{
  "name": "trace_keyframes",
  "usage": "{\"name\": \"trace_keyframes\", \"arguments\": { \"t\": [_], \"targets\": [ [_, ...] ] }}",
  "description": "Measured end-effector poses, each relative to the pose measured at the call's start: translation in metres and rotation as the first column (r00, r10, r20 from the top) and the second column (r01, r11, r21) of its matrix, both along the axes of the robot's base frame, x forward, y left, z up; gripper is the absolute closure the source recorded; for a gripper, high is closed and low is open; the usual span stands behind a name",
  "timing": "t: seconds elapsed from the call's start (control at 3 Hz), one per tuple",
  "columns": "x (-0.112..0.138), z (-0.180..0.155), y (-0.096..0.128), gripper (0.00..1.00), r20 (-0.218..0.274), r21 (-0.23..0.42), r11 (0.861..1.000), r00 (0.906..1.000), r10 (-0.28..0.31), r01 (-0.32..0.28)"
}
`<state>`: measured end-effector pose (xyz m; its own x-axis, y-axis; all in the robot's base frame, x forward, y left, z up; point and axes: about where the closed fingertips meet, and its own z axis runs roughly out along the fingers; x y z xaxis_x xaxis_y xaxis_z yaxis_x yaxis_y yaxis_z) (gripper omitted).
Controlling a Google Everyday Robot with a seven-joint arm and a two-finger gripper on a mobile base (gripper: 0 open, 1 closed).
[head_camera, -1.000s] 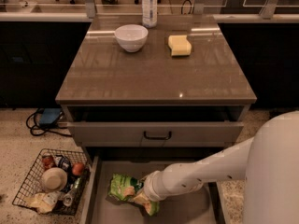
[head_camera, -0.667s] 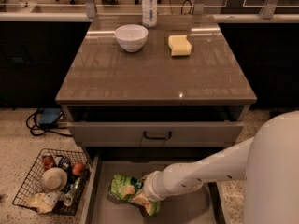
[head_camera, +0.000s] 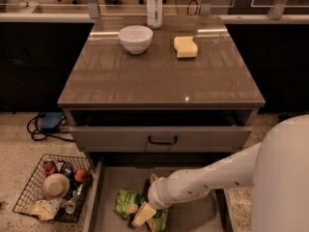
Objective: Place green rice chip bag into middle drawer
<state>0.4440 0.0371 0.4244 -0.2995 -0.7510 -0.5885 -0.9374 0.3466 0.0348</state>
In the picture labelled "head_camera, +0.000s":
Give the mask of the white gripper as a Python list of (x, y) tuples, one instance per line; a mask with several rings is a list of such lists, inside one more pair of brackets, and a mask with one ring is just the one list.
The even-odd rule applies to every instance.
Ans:
[(174, 204), (174, 199), (167, 189), (167, 179), (158, 177), (154, 173), (150, 176), (151, 186), (148, 190), (148, 202), (144, 202), (134, 216), (132, 225), (134, 227), (142, 226), (147, 220), (156, 214), (156, 209), (161, 210), (169, 208)]

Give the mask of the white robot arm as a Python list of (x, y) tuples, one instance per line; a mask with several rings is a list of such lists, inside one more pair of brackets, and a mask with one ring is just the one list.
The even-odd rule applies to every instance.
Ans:
[(309, 231), (309, 115), (287, 119), (264, 140), (200, 169), (177, 170), (151, 183), (138, 227), (155, 212), (195, 201), (212, 189), (252, 188), (251, 232)]

